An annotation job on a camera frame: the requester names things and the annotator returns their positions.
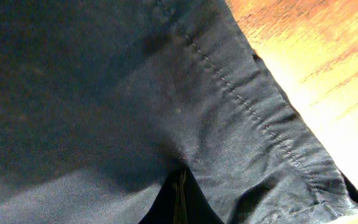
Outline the dark blue shorts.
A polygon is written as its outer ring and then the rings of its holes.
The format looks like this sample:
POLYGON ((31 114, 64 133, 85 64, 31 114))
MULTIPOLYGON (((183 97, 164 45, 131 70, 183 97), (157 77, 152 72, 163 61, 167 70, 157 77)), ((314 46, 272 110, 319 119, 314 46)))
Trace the dark blue shorts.
POLYGON ((224 1, 0 1, 0 223, 139 223, 189 169, 223 223, 328 223, 358 191, 224 1))

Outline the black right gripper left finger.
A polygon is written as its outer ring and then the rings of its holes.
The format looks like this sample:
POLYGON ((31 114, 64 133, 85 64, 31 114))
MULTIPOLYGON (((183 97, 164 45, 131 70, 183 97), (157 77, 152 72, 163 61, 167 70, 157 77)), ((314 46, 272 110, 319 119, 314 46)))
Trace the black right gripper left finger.
POLYGON ((173 224, 175 216, 175 203, 178 189, 180 170, 170 173, 157 194, 150 210, 139 224, 173 224))

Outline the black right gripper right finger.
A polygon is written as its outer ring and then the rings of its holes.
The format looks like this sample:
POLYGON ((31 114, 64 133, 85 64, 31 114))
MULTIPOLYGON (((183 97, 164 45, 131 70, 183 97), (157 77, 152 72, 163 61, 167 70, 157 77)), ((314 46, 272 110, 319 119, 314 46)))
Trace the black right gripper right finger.
POLYGON ((181 220, 186 224, 223 224, 189 169, 181 173, 181 220))

